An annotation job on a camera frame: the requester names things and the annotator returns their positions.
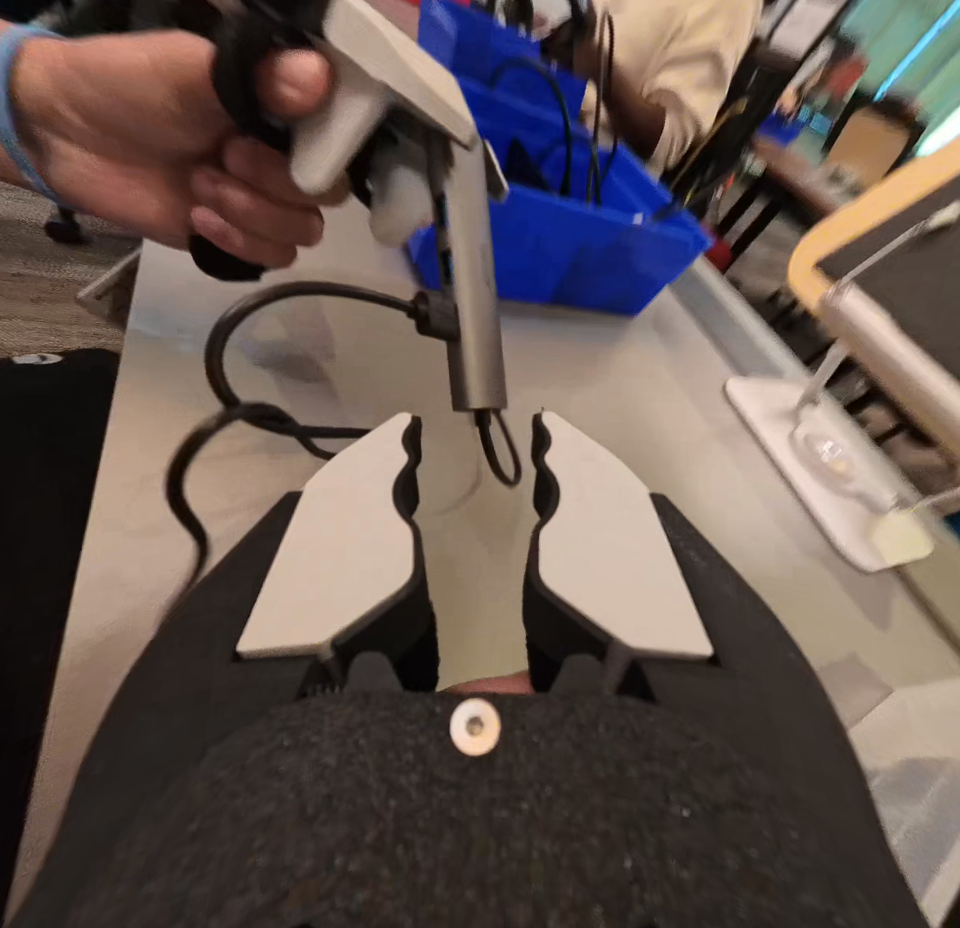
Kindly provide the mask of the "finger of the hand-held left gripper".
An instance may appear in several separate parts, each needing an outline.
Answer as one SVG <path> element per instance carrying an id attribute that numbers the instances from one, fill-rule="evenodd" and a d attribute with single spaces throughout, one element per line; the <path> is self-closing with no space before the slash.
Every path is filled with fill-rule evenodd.
<path id="1" fill-rule="evenodd" d="M 312 0 L 297 23 L 333 72 L 293 131 L 290 170 L 305 194 L 330 190 L 395 109 L 463 149 L 477 141 L 453 74 L 365 0 Z"/>
<path id="2" fill-rule="evenodd" d="M 490 202 L 504 202 L 510 184 L 484 139 L 463 146 L 447 137 L 398 137 L 375 144 L 367 190 L 378 242 L 399 247 L 433 223 L 455 247 L 490 240 Z"/>

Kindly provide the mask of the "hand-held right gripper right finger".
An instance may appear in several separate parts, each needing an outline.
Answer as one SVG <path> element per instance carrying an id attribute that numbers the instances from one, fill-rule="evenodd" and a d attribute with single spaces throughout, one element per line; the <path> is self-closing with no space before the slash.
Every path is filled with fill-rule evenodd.
<path id="1" fill-rule="evenodd" d="M 532 420 L 534 511 L 523 579 L 533 690 L 569 658 L 626 674 L 642 659 L 708 662 L 714 645 L 645 482 L 552 410 Z"/>

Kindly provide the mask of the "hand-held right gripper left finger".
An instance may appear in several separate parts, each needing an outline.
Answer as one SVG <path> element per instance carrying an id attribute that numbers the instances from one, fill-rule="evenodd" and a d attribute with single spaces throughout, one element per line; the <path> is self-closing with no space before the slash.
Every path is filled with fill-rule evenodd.
<path id="1" fill-rule="evenodd" d="M 401 412 L 306 482 L 236 644 L 244 660 L 311 658 L 345 676 L 366 653 L 434 692 L 439 639 L 415 514 L 423 422 Z"/>

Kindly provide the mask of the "blue plastic bin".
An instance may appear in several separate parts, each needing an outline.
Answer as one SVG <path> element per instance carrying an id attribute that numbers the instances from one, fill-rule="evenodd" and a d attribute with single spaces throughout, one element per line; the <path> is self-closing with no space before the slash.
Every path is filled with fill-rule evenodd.
<path id="1" fill-rule="evenodd" d="M 635 316 L 706 253 L 712 240 L 696 218 L 674 209 L 669 192 L 620 146 L 600 149 L 606 170 L 600 205 L 586 201 L 591 147 L 575 135 L 571 191 L 559 189 L 567 146 L 561 127 L 542 133 L 488 123 L 482 129 L 503 169 L 520 142 L 547 184 L 510 180 L 488 204 L 501 299 Z"/>
<path id="2" fill-rule="evenodd" d="M 483 137 L 590 141 L 580 120 L 586 83 L 515 29 L 456 0 L 420 0 L 417 43 L 454 75 Z"/>

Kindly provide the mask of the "grey desk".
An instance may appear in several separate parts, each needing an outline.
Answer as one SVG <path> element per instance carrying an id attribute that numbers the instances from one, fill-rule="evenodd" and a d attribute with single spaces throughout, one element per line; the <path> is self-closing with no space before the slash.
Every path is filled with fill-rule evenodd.
<path id="1" fill-rule="evenodd" d="M 242 286 L 212 282 L 182 253 L 142 253 L 50 714 L 7 910 L 28 897 L 79 766 L 114 694 L 189 567 L 162 479 L 187 432 L 214 411 L 201 349 Z M 862 574 L 823 538 L 729 405 L 735 375 L 802 380 L 745 302 L 697 262 L 634 319 L 502 307 L 510 430 L 530 462 L 546 409 L 602 443 L 669 497 L 774 610 L 824 678 L 843 724 L 879 718 L 869 770 L 958 757 L 958 545 L 900 573 Z M 447 359 L 386 310 L 295 301 L 248 322 L 230 349 L 248 396 L 296 418 L 372 426 L 423 420 L 417 519 L 438 616 L 439 685 L 521 669 L 523 566 L 533 476 L 497 484 L 474 428 L 450 411 Z"/>

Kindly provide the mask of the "person's left hand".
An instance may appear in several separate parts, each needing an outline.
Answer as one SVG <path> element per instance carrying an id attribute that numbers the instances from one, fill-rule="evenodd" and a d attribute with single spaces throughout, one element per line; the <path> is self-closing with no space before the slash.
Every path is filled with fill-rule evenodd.
<path id="1" fill-rule="evenodd" d="M 180 30 L 63 39 L 58 121 L 42 134 L 61 202 L 167 248 L 191 236 L 267 270 L 323 237 L 327 193 L 245 139 L 211 84 L 214 46 Z"/>

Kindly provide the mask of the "blue wristband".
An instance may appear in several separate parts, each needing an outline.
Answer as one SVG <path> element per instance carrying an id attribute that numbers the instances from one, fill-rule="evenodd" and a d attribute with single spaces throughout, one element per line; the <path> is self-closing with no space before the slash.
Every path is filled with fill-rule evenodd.
<path id="1" fill-rule="evenodd" d="M 2 177 L 50 201 L 42 134 L 59 120 L 63 43 L 49 29 L 1 22 Z"/>

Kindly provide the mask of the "person's black clothing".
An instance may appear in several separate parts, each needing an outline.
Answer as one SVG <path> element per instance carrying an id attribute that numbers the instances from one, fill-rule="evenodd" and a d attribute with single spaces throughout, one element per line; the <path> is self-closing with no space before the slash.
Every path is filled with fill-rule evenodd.
<path id="1" fill-rule="evenodd" d="M 1 890 L 6 904 L 114 397 L 105 349 L 1 363 Z"/>

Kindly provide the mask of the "black flat panel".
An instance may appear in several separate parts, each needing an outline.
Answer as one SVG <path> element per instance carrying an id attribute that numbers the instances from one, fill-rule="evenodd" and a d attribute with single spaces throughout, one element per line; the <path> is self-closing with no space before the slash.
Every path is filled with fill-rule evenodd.
<path id="1" fill-rule="evenodd" d="M 837 281 L 912 226 L 959 198 L 955 177 L 873 230 L 820 260 Z M 959 224 L 917 237 L 854 278 L 914 342 L 943 368 L 959 374 Z"/>

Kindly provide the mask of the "wooden seat chair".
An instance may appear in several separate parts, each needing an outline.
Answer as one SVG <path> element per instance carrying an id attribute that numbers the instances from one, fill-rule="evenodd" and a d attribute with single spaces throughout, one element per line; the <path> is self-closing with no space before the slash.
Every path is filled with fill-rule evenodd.
<path id="1" fill-rule="evenodd" d="M 830 181 L 862 192 L 901 166 L 927 127 L 908 106 L 871 102 L 857 108 L 825 154 Z"/>

